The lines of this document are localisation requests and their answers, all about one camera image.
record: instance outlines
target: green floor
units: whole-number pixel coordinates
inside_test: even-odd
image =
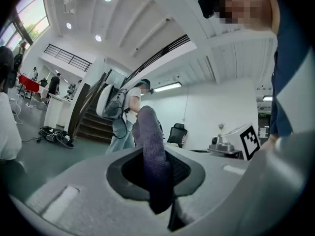
[[[38,137],[46,112],[27,107],[25,103],[29,101],[18,97],[14,89],[9,95],[17,100],[22,109],[19,118],[24,123],[18,125],[22,140]],[[16,102],[11,103],[11,107],[19,113]],[[40,143],[36,141],[23,143],[16,160],[0,164],[1,179],[8,193],[23,202],[39,187],[75,163],[103,155],[108,148],[106,144],[83,139],[77,139],[74,145],[74,149],[68,149],[61,144],[52,144],[44,139]]]

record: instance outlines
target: light blue jeans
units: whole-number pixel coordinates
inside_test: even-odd
[[[108,147],[106,154],[113,153],[119,150],[123,150],[125,148],[133,148],[134,147],[134,139],[131,133],[133,124],[127,120],[125,125],[124,121],[119,118],[113,121],[113,132],[117,137],[123,137],[118,139],[113,136],[110,146]]]

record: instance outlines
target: black metal railing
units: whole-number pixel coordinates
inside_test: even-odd
[[[72,53],[67,52],[63,49],[60,49],[59,47],[54,46],[52,44],[49,44],[44,52],[51,55],[51,56],[54,56],[57,59],[60,59],[64,62],[66,62],[70,65],[73,65],[73,66],[75,66],[75,67],[77,67],[77,68],[79,68],[85,72],[92,65],[91,62],[88,62],[87,60],[82,59],[76,55],[73,55]]]
[[[154,54],[151,58],[149,58],[146,62],[144,62],[137,70],[135,70],[129,77],[125,79],[122,84],[122,87],[127,84],[132,78],[138,75],[141,71],[143,71],[146,67],[151,65],[153,62],[157,61],[160,57],[164,56],[165,54],[169,53],[170,51],[174,50],[175,48],[187,43],[190,41],[190,38],[187,35],[181,36],[180,38],[176,39],[169,45],[165,46],[162,50]]]

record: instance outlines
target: black chair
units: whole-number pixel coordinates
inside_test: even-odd
[[[187,130],[185,129],[184,124],[176,123],[174,127],[171,128],[171,133],[167,140],[168,143],[178,144],[180,148],[183,147],[183,137],[187,135]]]

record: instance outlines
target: white box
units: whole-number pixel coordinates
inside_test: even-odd
[[[231,143],[234,149],[241,150],[244,160],[251,160],[260,149],[258,136],[251,123],[242,125],[222,136],[223,142]]]

